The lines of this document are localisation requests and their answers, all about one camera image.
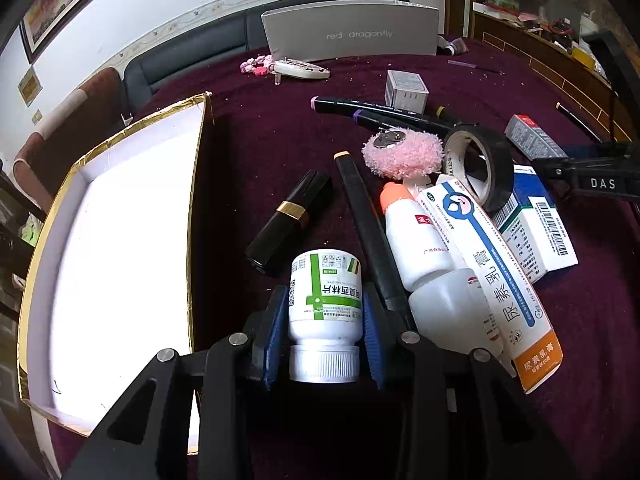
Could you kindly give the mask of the black gold-band lipstick tube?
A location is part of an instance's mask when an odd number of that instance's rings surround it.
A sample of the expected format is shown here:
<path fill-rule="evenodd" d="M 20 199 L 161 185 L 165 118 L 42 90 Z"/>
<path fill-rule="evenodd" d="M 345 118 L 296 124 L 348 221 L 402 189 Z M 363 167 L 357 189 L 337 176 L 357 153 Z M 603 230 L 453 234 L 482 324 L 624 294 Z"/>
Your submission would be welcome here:
<path fill-rule="evenodd" d="M 329 208 L 333 195 L 334 185 L 327 174 L 307 171 L 248 244 L 248 261 L 262 274 L 280 274 Z"/>

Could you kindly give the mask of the white green-label pill bottle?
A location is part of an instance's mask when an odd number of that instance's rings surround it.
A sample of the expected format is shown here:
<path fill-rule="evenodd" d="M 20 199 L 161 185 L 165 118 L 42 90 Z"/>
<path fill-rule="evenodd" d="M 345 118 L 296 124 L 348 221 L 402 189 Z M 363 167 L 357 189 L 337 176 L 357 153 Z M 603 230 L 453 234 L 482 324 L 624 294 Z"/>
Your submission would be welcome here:
<path fill-rule="evenodd" d="M 294 258 L 288 288 L 290 377 L 311 384 L 344 384 L 359 376 L 362 338 L 360 261 L 321 248 Z"/>

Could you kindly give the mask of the long black gold-tip pen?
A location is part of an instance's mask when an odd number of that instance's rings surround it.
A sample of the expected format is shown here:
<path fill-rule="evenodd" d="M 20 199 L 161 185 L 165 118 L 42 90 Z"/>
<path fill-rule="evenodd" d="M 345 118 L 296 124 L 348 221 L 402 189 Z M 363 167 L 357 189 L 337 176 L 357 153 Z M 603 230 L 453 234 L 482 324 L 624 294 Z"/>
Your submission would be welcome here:
<path fill-rule="evenodd" d="M 356 162 L 346 151 L 336 153 L 334 162 L 343 182 L 360 246 L 366 257 L 372 281 L 382 297 L 383 306 L 399 316 L 404 330 L 415 330 L 416 323 L 410 312 L 390 244 Z"/>

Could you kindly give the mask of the grey red-top carton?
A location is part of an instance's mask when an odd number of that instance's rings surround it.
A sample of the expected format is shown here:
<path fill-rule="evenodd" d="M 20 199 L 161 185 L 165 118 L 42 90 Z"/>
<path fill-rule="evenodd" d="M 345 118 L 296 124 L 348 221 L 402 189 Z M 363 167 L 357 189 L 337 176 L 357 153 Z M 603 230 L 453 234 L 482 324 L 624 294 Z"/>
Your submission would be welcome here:
<path fill-rule="evenodd" d="M 506 125 L 504 134 L 529 160 L 567 158 L 567 154 L 562 148 L 527 115 L 513 115 Z"/>

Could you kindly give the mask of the white red-label pill bottle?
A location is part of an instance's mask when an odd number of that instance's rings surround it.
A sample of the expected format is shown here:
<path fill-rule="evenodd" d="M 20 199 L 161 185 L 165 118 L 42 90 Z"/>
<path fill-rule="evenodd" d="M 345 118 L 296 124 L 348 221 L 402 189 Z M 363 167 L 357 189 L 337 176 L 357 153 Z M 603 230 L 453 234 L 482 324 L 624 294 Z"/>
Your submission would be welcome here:
<path fill-rule="evenodd" d="M 483 348 L 516 376 L 495 315 L 471 269 L 424 283 L 409 296 L 409 306 L 418 332 L 439 348 L 464 354 Z"/>

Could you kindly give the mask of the blue white medicine box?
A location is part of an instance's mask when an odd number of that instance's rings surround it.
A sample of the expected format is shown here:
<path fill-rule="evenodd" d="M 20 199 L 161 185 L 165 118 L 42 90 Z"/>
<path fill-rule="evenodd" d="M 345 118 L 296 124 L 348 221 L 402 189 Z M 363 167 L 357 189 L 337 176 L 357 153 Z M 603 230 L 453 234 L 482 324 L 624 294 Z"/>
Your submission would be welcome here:
<path fill-rule="evenodd" d="M 492 221 L 532 284 L 578 259 L 555 203 L 531 166 L 514 166 L 512 193 Z"/>

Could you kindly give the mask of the black tape roll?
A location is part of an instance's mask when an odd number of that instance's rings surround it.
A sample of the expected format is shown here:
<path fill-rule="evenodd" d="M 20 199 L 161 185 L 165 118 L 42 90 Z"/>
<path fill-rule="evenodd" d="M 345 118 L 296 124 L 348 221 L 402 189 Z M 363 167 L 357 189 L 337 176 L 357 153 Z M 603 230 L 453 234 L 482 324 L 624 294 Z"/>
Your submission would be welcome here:
<path fill-rule="evenodd" d="M 509 142 L 486 127 L 452 128 L 444 140 L 442 170 L 458 179 L 490 216 L 506 204 L 513 190 Z"/>

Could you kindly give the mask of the long white blue ointment box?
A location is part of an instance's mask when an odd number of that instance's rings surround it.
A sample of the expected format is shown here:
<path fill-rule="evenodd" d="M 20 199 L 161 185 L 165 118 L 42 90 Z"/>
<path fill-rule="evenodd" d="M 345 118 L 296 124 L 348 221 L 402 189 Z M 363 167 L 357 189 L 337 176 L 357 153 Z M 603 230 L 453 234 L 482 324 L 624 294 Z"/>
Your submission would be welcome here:
<path fill-rule="evenodd" d="M 523 390 L 534 391 L 560 367 L 563 352 L 514 253 L 460 180 L 440 176 L 416 201 L 433 219 L 454 261 L 480 281 L 506 356 Z"/>

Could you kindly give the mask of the black gold-tip stick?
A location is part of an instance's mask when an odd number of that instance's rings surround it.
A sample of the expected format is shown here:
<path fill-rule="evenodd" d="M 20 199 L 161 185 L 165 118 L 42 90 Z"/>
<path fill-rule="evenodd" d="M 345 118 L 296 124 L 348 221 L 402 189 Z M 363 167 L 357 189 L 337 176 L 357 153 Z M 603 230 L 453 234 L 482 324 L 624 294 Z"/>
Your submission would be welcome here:
<path fill-rule="evenodd" d="M 579 117 L 573 114 L 567 107 L 562 105 L 560 102 L 555 103 L 555 109 L 562 114 L 567 120 L 569 120 L 574 126 L 576 126 L 580 131 L 585 133 L 588 139 L 590 139 L 595 144 L 601 144 L 602 140 L 600 136 L 597 135 L 585 122 L 583 122 Z"/>

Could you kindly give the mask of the pink fluffy puff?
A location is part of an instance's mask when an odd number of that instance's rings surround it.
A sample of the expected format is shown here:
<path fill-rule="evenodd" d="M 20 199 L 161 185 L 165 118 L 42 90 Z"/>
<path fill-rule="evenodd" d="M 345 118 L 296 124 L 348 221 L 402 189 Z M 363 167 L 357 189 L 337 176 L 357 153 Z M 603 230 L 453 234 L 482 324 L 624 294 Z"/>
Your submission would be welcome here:
<path fill-rule="evenodd" d="M 426 177 L 442 170 L 444 147 L 433 133 L 405 128 L 381 130 L 361 149 L 366 166 L 394 181 Z"/>

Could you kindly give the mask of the wooden side cabinet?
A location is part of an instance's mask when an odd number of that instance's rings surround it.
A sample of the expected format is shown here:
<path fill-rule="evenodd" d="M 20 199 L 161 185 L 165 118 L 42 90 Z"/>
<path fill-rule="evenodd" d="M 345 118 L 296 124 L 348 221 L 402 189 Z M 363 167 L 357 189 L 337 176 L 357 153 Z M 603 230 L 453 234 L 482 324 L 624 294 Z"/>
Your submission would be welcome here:
<path fill-rule="evenodd" d="M 628 110 L 610 83 L 596 71 L 596 60 L 575 46 L 564 50 L 550 42 L 550 32 L 536 18 L 528 29 L 513 9 L 486 0 L 474 0 L 472 37 L 523 60 L 541 79 L 551 84 L 561 103 L 575 113 L 601 139 L 636 142 L 638 136 Z"/>

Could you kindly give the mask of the black marker pink cap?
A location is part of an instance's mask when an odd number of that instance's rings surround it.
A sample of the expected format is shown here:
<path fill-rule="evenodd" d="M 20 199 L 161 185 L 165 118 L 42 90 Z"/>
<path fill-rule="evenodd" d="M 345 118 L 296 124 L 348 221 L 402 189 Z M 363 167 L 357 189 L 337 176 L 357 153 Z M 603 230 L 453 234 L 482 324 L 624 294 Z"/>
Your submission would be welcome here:
<path fill-rule="evenodd" d="M 314 96 L 310 99 L 310 107 L 319 114 L 352 116 L 360 110 L 360 112 L 372 112 L 387 118 L 398 119 L 402 122 L 434 122 L 435 124 L 450 126 L 450 122 L 410 112 L 410 110 L 357 100 L 330 98 L 329 96 L 326 98 Z"/>

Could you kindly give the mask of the thin dark pen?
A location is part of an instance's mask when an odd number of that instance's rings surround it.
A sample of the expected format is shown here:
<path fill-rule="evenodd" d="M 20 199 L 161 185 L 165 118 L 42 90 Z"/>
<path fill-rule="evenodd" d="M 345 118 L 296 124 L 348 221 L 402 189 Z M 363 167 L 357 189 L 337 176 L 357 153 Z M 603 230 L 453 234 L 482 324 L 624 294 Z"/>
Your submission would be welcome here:
<path fill-rule="evenodd" d="M 496 74 L 499 76 L 504 76 L 506 74 L 503 70 L 496 70 L 495 68 L 480 66 L 475 63 L 462 62 L 457 60 L 448 60 L 447 63 L 451 66 L 469 68 L 470 70 L 480 70 L 483 73 Z"/>

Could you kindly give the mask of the small white cube box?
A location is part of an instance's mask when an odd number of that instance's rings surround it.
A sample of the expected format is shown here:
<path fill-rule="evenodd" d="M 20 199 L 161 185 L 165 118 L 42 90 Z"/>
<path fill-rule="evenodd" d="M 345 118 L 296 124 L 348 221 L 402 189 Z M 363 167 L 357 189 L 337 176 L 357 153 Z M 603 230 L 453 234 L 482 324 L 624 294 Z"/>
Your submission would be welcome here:
<path fill-rule="evenodd" d="M 430 90 L 417 73 L 389 70 L 385 85 L 385 104 L 390 107 L 423 114 Z"/>

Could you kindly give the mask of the white remote control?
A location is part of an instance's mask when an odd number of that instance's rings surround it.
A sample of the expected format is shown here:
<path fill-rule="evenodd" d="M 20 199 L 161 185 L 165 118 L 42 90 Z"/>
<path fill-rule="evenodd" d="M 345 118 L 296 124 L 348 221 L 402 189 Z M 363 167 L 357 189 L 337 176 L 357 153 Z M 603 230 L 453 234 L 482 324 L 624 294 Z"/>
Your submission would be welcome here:
<path fill-rule="evenodd" d="M 305 80 L 326 80 L 331 73 L 326 68 L 316 64 L 281 58 L 273 63 L 274 82 L 280 84 L 283 77 L 305 79 Z"/>

